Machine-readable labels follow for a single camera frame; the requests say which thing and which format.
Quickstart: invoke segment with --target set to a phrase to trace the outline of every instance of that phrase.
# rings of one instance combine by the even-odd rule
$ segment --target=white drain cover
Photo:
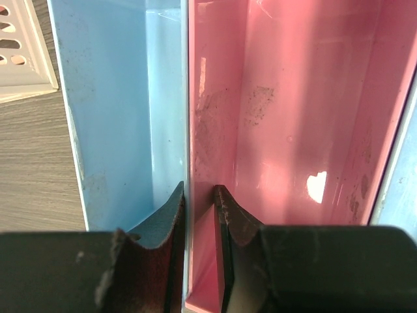
[[[0,0],[0,103],[57,89],[32,1]]]

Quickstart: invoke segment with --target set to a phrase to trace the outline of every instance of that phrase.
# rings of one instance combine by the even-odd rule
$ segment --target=wooden surface
[[[46,0],[33,0],[57,78]],[[84,230],[61,91],[0,104],[0,231]]]

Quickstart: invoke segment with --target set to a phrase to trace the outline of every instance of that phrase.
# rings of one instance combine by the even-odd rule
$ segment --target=dust smudge
[[[257,126],[263,120],[267,108],[274,101],[274,88],[257,86],[249,95],[244,124]]]
[[[195,143],[199,162],[217,164],[221,160],[225,142],[225,120],[231,117],[225,106],[230,105],[228,89],[217,91],[201,99],[202,105],[196,111]]]
[[[371,157],[372,157],[372,121],[371,121],[371,118],[367,119],[366,136],[363,140],[363,143],[365,147],[362,152],[362,156],[365,159],[365,162],[369,164],[371,162]]]
[[[359,202],[356,200],[356,196],[354,194],[351,194],[349,207],[351,208],[351,212],[353,213],[352,221],[356,222],[358,220]]]
[[[369,179],[367,175],[362,176],[362,180],[360,181],[360,194],[362,199],[365,199],[367,191],[369,189]]]

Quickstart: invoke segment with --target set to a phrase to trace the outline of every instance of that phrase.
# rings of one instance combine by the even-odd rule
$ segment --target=blue plastic bin
[[[129,230],[187,178],[180,0],[48,0],[87,230]]]

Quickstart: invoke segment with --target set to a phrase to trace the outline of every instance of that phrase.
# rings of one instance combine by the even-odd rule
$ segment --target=dirt stain
[[[103,223],[105,218],[103,210],[109,202],[106,173],[103,171],[87,176],[82,185],[83,190],[86,190],[89,195],[85,210],[90,230],[99,230],[97,225]]]
[[[202,106],[196,112],[195,140],[197,156],[207,164],[218,163],[221,159],[225,141],[225,120],[231,118],[225,113],[225,106],[230,103],[228,89],[217,91],[202,99]]]
[[[93,65],[94,53],[91,46],[93,40],[89,31],[87,20],[74,11],[73,4],[63,1],[62,12],[57,19],[60,24],[56,25],[58,44],[62,58],[62,66],[65,72],[65,89],[69,102],[76,104],[89,104],[96,96],[96,69]],[[62,36],[61,33],[71,29],[72,36]],[[85,38],[85,45],[75,45],[72,38]]]
[[[358,220],[358,209],[359,209],[359,202],[356,200],[356,196],[354,194],[351,195],[351,200],[349,207],[351,208],[351,212],[353,212],[353,222]]]
[[[364,138],[364,145],[365,148],[362,152],[362,156],[365,159],[365,162],[369,164],[371,162],[372,157],[372,122],[370,118],[367,120],[367,129],[366,136]]]
[[[362,176],[362,180],[360,182],[360,194],[362,195],[362,199],[365,199],[367,191],[369,189],[369,179],[367,175]]]
[[[257,126],[263,120],[267,108],[274,101],[274,88],[257,86],[249,95],[245,125]]]

